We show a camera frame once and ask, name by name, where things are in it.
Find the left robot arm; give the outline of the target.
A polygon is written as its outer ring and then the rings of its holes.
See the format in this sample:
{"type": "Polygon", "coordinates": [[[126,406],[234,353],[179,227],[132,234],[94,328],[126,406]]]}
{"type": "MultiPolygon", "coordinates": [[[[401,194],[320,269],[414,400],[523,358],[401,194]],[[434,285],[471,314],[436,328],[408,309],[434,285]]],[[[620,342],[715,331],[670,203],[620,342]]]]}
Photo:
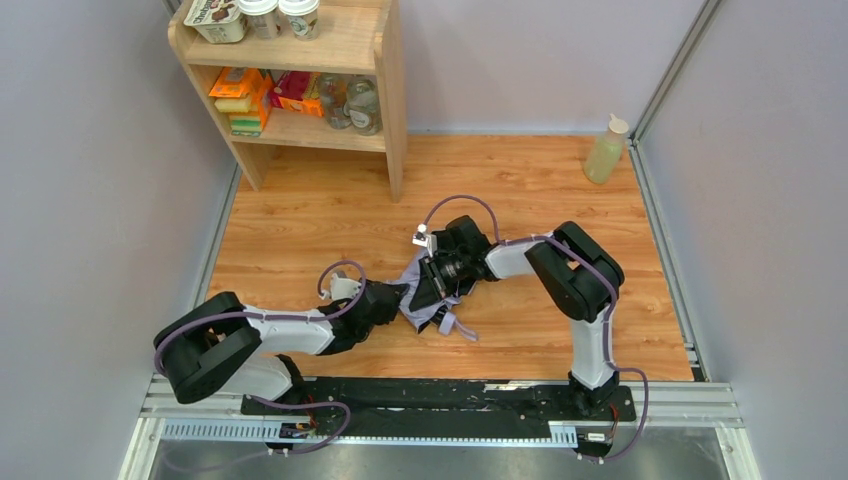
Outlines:
{"type": "Polygon", "coordinates": [[[326,304],[300,312],[260,309],[225,291],[156,335],[154,366],[181,404],[219,392],[278,399],[295,383],[288,354],[353,349],[395,319],[407,289],[334,273],[326,304]]]}

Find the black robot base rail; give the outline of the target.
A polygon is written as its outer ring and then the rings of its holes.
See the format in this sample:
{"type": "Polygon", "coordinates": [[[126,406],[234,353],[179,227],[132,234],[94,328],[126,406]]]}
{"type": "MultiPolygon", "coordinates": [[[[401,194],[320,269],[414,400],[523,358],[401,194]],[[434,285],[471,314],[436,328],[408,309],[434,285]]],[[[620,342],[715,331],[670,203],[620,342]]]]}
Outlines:
{"type": "Polygon", "coordinates": [[[632,422],[633,396],[619,386],[596,407],[569,384],[427,378],[315,377],[298,383],[282,402],[338,401],[312,409],[320,434],[338,427],[347,436],[443,439],[541,439],[552,421],[632,422]]]}

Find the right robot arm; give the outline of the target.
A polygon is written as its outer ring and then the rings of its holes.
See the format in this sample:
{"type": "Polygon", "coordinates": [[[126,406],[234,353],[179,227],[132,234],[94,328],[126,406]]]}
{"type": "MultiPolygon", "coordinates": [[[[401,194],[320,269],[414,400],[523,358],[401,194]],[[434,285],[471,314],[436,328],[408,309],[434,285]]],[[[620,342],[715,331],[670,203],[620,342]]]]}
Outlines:
{"type": "Polygon", "coordinates": [[[618,387],[610,322],[625,276],[579,225],[568,221],[547,234],[492,242],[462,216],[433,232],[420,225],[413,242],[419,250],[398,282],[408,288],[401,311],[417,330],[433,324],[443,334],[457,330],[475,339],[452,311],[461,297],[482,281],[534,275],[570,322],[569,383],[577,404],[599,407],[618,387]]]}

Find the lavender folding umbrella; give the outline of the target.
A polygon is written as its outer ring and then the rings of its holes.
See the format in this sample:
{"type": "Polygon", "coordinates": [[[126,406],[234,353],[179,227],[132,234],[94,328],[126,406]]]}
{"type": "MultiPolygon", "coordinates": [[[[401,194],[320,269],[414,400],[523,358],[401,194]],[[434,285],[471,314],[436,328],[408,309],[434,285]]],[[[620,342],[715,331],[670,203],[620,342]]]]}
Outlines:
{"type": "Polygon", "coordinates": [[[456,330],[467,340],[477,342],[479,340],[477,332],[466,327],[452,312],[452,309],[461,303],[461,298],[473,291],[475,280],[471,281],[468,288],[459,287],[445,299],[439,297],[435,300],[425,299],[423,307],[412,308],[414,294],[429,284],[419,266],[419,260],[424,257],[426,257],[426,251],[419,249],[400,277],[389,281],[390,285],[401,287],[403,290],[400,313],[413,325],[417,333],[421,333],[429,325],[434,325],[442,335],[450,335],[456,330]]]}

